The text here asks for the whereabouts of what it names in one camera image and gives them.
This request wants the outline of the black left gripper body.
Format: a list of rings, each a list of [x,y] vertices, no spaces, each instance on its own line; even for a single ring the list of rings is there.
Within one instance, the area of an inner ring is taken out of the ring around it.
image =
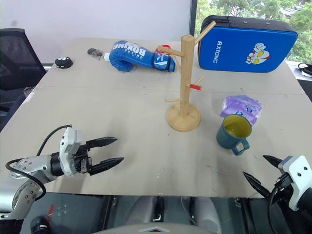
[[[91,146],[88,143],[80,145],[77,152],[72,156],[74,168],[77,173],[89,173],[90,175],[94,174],[92,169],[92,159],[88,156],[90,149]]]

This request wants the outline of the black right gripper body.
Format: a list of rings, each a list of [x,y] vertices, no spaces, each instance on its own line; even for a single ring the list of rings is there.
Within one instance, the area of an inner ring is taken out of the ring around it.
[[[274,204],[279,200],[289,199],[289,187],[293,180],[288,173],[282,174],[274,184],[274,188],[269,195],[269,204]]]

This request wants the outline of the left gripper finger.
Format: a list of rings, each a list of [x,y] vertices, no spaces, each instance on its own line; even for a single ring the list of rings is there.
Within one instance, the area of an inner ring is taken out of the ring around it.
[[[117,141],[117,138],[109,137],[109,136],[96,138],[96,139],[86,141],[86,147],[88,149],[95,148],[95,147],[103,147],[103,146],[107,146],[109,144],[112,144],[115,141]]]
[[[87,172],[89,175],[93,176],[99,173],[102,173],[104,171],[107,171],[115,166],[117,166],[119,163],[121,163],[124,160],[124,157],[115,157],[106,159],[104,161],[101,161],[99,164],[91,165]]]

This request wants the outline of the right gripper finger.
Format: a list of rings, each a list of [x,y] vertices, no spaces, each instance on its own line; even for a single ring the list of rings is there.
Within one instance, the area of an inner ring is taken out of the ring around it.
[[[254,176],[247,172],[243,172],[244,177],[247,179],[249,184],[259,193],[261,194],[264,198],[269,198],[270,196],[270,191],[266,189],[264,186],[261,185],[260,181],[257,180]]]
[[[263,155],[263,157],[271,164],[273,165],[275,168],[279,169],[279,164],[282,162],[281,159],[276,158],[274,156],[269,156],[269,155]]]

